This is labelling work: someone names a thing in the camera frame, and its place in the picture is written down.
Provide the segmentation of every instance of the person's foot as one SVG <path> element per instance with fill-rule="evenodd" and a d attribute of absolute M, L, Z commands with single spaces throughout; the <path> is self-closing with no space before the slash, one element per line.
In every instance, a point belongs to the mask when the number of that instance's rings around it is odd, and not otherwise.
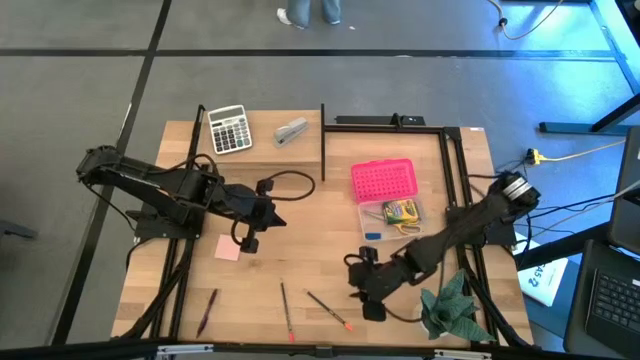
<path fill-rule="evenodd" d="M 279 8 L 276 11 L 276 16 L 278 16 L 278 20 L 280 20 L 281 23 L 283 23 L 285 25 L 293 25 L 293 26 L 297 27 L 300 30 L 304 30 L 304 28 L 302 26 L 298 26 L 298 25 L 292 23 L 291 20 L 289 20 L 289 18 L 287 17 L 287 9 Z"/>

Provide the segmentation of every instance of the wooden table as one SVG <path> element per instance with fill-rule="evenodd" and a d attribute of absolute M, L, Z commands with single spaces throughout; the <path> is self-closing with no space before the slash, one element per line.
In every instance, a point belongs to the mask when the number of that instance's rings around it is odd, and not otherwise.
<path fill-rule="evenodd" d="M 179 159 L 185 158 L 192 126 L 193 122 L 187 121 L 167 123 L 158 154 L 159 166 L 168 167 L 178 162 L 176 154 L 180 155 Z M 484 130 L 462 128 L 461 132 L 468 172 L 491 174 L 493 166 Z M 452 144 L 450 150 L 453 168 L 456 169 Z M 354 288 L 347 283 L 347 268 L 342 258 L 347 253 L 357 253 L 358 247 L 364 244 L 357 208 L 352 200 L 350 167 L 356 163 L 385 158 L 412 160 L 426 212 L 427 232 L 436 233 L 441 230 L 445 225 L 447 193 L 436 136 L 327 133 L 326 181 L 318 182 L 316 192 L 305 200 L 277 203 L 276 211 L 288 225 L 259 233 L 260 248 L 257 254 L 241 254 L 238 262 L 215 259 L 218 236 L 228 234 L 231 222 L 213 215 L 206 217 L 203 236 L 195 246 L 179 338 L 196 340 L 196 329 L 209 295 L 212 289 L 219 288 L 210 321 L 198 341 L 288 343 L 279 287 L 280 279 L 283 279 L 296 343 L 451 348 L 468 346 L 467 341 L 455 336 L 429 341 L 420 324 L 403 323 L 393 318 L 382 323 L 365 321 L 362 318 L 361 303 L 348 297 L 354 292 Z M 455 171 L 454 177 L 456 192 L 462 194 Z M 245 184 L 253 187 L 254 181 L 255 179 L 247 179 Z M 486 189 L 490 182 L 486 179 L 472 181 L 480 189 Z M 295 196 L 307 189 L 308 183 L 304 180 L 278 178 L 272 195 Z M 244 229 L 240 229 L 239 233 L 244 233 Z M 167 244 L 168 240 L 157 239 L 133 253 L 113 335 L 128 330 L 156 295 Z M 378 244 L 376 247 L 380 260 L 386 261 L 389 254 L 401 245 L 403 241 Z M 494 302 L 518 334 L 532 343 L 513 259 L 498 246 L 485 246 L 483 252 Z M 450 250 L 444 266 L 445 281 L 453 276 L 457 268 L 455 252 Z M 417 316 L 420 309 L 420 289 L 428 288 L 437 292 L 438 279 L 439 273 L 436 273 L 419 286 L 402 286 L 386 300 L 387 306 L 401 316 Z M 354 331 L 348 332 L 342 328 L 303 289 L 315 293 L 353 324 Z M 166 309 L 161 331 L 165 335 L 168 332 L 169 311 L 172 309 L 171 300 Z M 482 311 L 476 314 L 478 323 L 484 326 Z"/>

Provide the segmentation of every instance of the pencil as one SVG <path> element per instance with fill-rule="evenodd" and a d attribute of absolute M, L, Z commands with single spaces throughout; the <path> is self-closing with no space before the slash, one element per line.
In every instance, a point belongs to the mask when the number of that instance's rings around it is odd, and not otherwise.
<path fill-rule="evenodd" d="M 289 305 L 287 305 L 287 295 L 284 293 L 284 282 L 280 281 L 280 290 L 282 290 L 282 301 L 284 302 L 284 314 L 287 317 L 287 328 L 289 329 L 289 341 L 293 342 L 293 328 L 291 327 L 291 317 L 289 316 Z"/>
<path fill-rule="evenodd" d="M 320 299 L 318 299 L 315 295 L 313 295 L 311 293 L 311 291 L 306 290 L 307 295 L 309 295 L 313 300 L 315 300 L 320 306 L 322 306 L 323 309 L 327 310 L 327 312 L 329 314 L 331 314 L 331 316 L 333 316 L 336 320 L 338 320 L 342 326 L 345 327 L 345 329 L 349 330 L 349 331 L 353 331 L 353 327 L 351 326 L 351 324 L 349 324 L 348 322 L 344 321 L 343 318 L 340 317 L 340 315 L 336 314 L 335 311 L 331 310 L 327 305 L 325 305 L 322 301 L 320 301 Z"/>
<path fill-rule="evenodd" d="M 209 312 L 211 312 L 211 306 L 213 306 L 213 302 L 216 299 L 216 295 L 218 294 L 218 289 L 213 289 L 211 293 L 211 297 L 209 297 L 209 303 L 207 304 L 207 309 L 204 311 L 204 315 L 202 315 L 202 320 L 200 320 L 200 325 L 198 325 L 198 332 L 196 333 L 196 339 L 200 337 L 202 331 L 207 326 L 207 322 L 209 321 Z"/>

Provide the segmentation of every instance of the laptop keyboard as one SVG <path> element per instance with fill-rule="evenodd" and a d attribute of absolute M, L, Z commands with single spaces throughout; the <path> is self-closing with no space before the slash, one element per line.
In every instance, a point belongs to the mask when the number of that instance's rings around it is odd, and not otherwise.
<path fill-rule="evenodd" d="M 640 287 L 597 272 L 591 314 L 640 333 Z"/>

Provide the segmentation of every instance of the pink sticky note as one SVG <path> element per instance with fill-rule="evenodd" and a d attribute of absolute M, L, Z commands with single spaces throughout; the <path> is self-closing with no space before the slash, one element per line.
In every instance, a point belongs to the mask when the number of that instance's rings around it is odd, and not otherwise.
<path fill-rule="evenodd" d="M 216 246 L 216 253 L 214 257 L 216 259 L 224 259 L 231 261 L 238 261 L 240 256 L 240 246 L 233 242 L 233 239 L 229 235 L 220 235 L 218 238 L 218 246 Z"/>

